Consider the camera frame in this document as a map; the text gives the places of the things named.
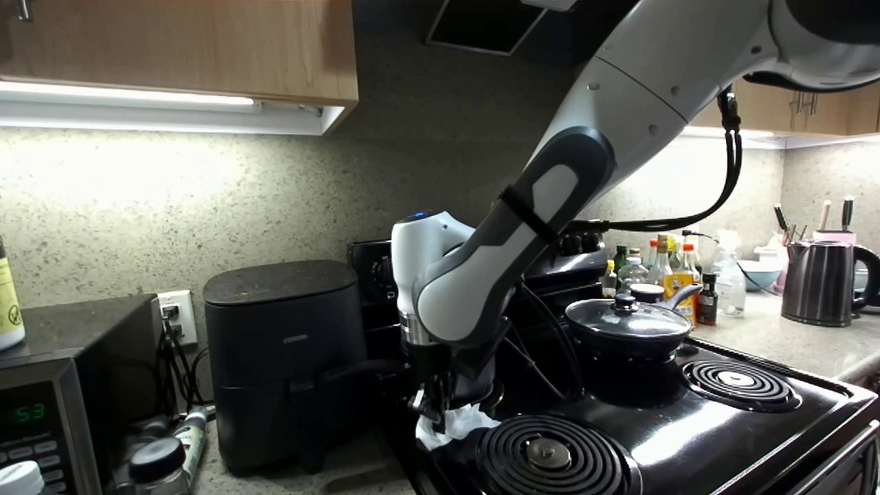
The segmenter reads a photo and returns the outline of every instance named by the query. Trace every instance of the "upper cabinet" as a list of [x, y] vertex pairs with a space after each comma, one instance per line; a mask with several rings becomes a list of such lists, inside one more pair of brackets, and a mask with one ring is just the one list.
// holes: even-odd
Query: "upper cabinet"
[[0, 77], [358, 106], [351, 0], [10, 0], [3, 11]]
[[[866, 136], [877, 132], [880, 92], [866, 86], [844, 95], [802, 95], [750, 82], [734, 82], [743, 129], [783, 136]], [[718, 108], [710, 106], [692, 119], [697, 126], [718, 126]]]

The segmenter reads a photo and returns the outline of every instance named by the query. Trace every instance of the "kitchen wall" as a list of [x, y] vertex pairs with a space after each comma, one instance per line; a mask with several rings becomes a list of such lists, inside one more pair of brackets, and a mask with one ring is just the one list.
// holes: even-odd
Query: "kitchen wall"
[[[425, 46], [411, 4], [362, 5], [362, 99], [327, 139], [0, 129], [0, 235], [22, 304], [198, 293], [235, 266], [343, 258], [411, 210], [479, 222], [575, 70]], [[677, 140], [586, 217], [685, 216], [714, 198], [719, 170], [719, 140]], [[748, 152], [730, 206], [703, 229], [763, 240], [781, 170], [777, 152]]]
[[880, 251], [880, 144], [846, 144], [787, 152], [783, 192], [788, 222], [817, 229], [821, 202], [831, 202], [827, 225], [842, 225], [842, 205], [855, 198], [851, 231]]

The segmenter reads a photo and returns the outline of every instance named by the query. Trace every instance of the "electric kettle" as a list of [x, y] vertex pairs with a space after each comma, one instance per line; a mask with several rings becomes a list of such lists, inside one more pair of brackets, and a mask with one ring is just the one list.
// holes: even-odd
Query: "electric kettle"
[[866, 293], [873, 295], [880, 284], [880, 258], [858, 246], [792, 246], [783, 287], [781, 317], [818, 328], [846, 328], [851, 313], [862, 308], [855, 298], [855, 265], [868, 271]]

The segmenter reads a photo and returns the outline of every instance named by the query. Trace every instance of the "coil burner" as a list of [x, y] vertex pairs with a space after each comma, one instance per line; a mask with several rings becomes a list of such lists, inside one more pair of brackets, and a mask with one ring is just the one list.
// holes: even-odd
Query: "coil burner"
[[787, 381], [756, 372], [750, 367], [685, 364], [681, 372], [692, 392], [718, 403], [728, 403], [743, 409], [787, 412], [787, 409], [796, 409], [802, 403]]
[[556, 416], [516, 416], [487, 433], [481, 469], [488, 493], [629, 493], [635, 469], [598, 433]]

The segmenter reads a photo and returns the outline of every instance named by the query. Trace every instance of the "electrical outlet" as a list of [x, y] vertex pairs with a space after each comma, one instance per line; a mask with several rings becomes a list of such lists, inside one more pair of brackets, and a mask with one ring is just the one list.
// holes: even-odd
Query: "electrical outlet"
[[158, 323], [164, 312], [175, 308], [175, 320], [180, 326], [180, 348], [198, 343], [198, 334], [194, 334], [194, 313], [193, 313], [193, 295], [189, 290], [178, 290], [178, 293], [158, 293]]

